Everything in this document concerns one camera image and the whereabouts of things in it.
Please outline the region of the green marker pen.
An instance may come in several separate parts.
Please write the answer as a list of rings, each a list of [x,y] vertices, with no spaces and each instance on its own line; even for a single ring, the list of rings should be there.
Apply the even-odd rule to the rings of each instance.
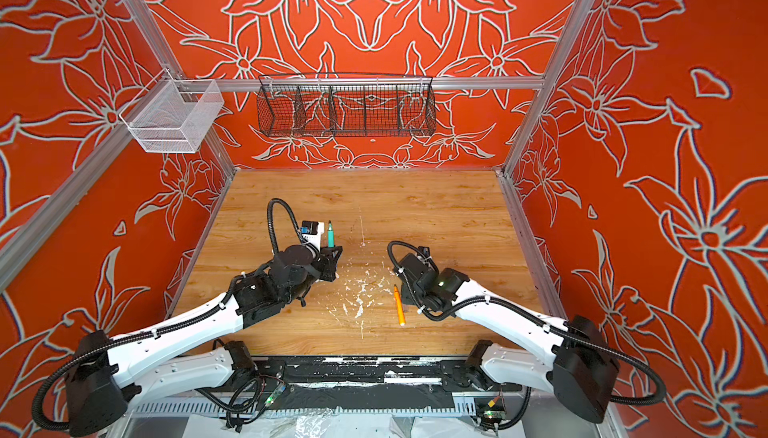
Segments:
[[[328,221],[328,226],[327,226],[327,246],[330,248],[335,246],[334,228],[333,228],[333,222],[331,220]]]

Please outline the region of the orange marker pen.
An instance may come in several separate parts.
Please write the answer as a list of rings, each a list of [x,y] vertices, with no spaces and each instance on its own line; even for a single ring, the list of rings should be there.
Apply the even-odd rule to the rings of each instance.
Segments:
[[[394,296],[394,301],[396,306],[398,324],[401,327],[404,327],[406,325],[405,312],[404,312],[401,292],[397,285],[393,286],[393,296]]]

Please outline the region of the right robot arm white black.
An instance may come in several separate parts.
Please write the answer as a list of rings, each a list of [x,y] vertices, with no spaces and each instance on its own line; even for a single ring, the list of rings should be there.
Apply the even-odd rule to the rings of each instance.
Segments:
[[[551,393],[577,417],[604,420],[618,376],[618,360],[587,318],[571,320],[535,312],[491,292],[452,268],[437,271],[410,252],[391,259],[401,279],[404,302],[432,321],[459,318],[481,325],[522,347],[531,357],[517,360],[492,341],[480,341],[470,365],[495,384],[519,384]]]

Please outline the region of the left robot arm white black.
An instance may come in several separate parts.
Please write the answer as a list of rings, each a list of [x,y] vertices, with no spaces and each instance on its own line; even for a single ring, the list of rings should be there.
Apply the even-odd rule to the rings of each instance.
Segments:
[[[143,393],[139,380],[182,353],[239,332],[304,303],[317,281],[336,278],[342,247],[292,245],[254,271],[232,278],[227,290],[193,310],[111,338],[96,330],[71,358],[45,378],[31,404],[34,423],[72,437],[114,423]]]

